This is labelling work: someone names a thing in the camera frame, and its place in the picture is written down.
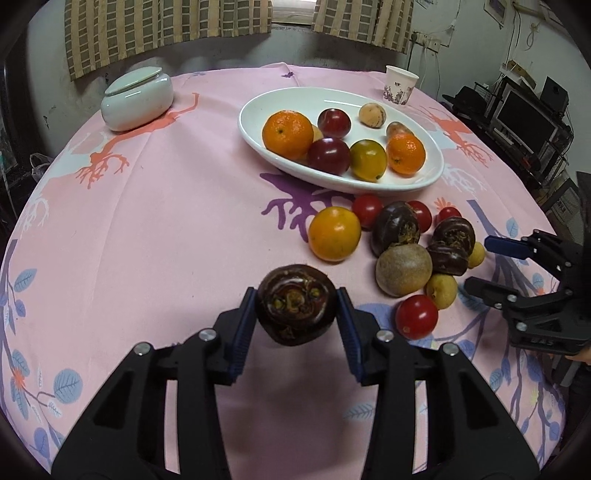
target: electrical outlet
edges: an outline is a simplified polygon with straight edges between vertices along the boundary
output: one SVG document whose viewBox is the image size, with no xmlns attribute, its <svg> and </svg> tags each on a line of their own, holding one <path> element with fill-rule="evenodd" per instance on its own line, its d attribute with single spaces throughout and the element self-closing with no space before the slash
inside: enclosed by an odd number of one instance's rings
<svg viewBox="0 0 591 480">
<path fill-rule="evenodd" d="M 427 35 L 426 33 L 417 32 L 417 45 L 420 45 L 422 47 L 428 47 L 429 46 L 429 35 Z"/>
<path fill-rule="evenodd" d="M 441 40 L 438 38 L 430 38 L 429 45 L 427 47 L 429 50 L 433 50 L 434 52 L 438 52 L 441 48 Z"/>
</svg>

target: fruit pile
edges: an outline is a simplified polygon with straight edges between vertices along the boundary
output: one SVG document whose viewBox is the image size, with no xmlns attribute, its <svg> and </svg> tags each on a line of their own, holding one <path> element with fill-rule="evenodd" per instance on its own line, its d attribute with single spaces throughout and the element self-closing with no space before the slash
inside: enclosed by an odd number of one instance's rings
<svg viewBox="0 0 591 480">
<path fill-rule="evenodd" d="M 433 223 L 428 246 L 422 247 L 418 244 L 421 234 Z M 442 209 L 433 219 L 424 203 L 397 201 L 384 206 L 372 194 L 355 199 L 351 210 L 320 211 L 308 231 L 310 248 L 322 260 L 342 261 L 357 248 L 362 228 L 371 231 L 371 250 L 377 257 L 375 279 L 384 293 L 399 298 L 425 289 L 425 294 L 402 301 L 392 320 L 400 334 L 411 340 L 429 335 L 439 310 L 453 304 L 454 277 L 485 259 L 472 225 L 455 207 Z"/>
<path fill-rule="evenodd" d="M 359 109 L 359 121 L 381 129 L 386 112 L 377 103 Z M 281 110 L 271 115 L 262 129 L 265 148 L 288 160 L 316 170 L 342 175 L 349 169 L 359 180 L 376 182 L 388 165 L 396 173 L 411 176 L 425 163 L 423 143 L 403 124 L 392 122 L 386 129 L 386 149 L 375 140 L 359 140 L 351 147 L 343 140 L 351 130 L 351 119 L 337 108 L 320 113 L 318 126 L 304 115 Z"/>
</svg>

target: speaker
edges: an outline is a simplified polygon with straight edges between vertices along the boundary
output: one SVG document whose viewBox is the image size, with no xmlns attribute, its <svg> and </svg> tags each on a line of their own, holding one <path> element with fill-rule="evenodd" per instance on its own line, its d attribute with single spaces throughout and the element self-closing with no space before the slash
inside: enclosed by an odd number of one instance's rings
<svg viewBox="0 0 591 480">
<path fill-rule="evenodd" d="M 540 100 L 562 118 L 569 105 L 569 93 L 550 77 L 546 77 Z"/>
</svg>

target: jar lid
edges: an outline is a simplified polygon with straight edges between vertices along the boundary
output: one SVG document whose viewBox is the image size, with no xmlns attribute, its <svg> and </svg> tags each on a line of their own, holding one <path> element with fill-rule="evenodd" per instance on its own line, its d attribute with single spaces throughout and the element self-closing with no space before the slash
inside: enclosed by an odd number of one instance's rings
<svg viewBox="0 0 591 480">
<path fill-rule="evenodd" d="M 156 77 L 161 71 L 162 67 L 141 67 L 140 69 L 133 70 L 111 83 L 109 88 L 105 90 L 105 95 L 115 95 L 129 90 L 146 80 L 150 80 L 152 77 Z"/>
</svg>

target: mandarin orange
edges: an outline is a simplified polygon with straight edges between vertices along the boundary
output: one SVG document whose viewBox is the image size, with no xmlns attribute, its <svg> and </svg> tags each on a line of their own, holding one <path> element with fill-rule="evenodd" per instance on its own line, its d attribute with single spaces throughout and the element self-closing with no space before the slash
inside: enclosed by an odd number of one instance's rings
<svg viewBox="0 0 591 480">
<path fill-rule="evenodd" d="M 310 121 L 301 113 L 281 110 L 271 115 L 262 128 L 265 147 L 287 158 L 303 158 L 314 140 L 314 130 Z"/>
</svg>

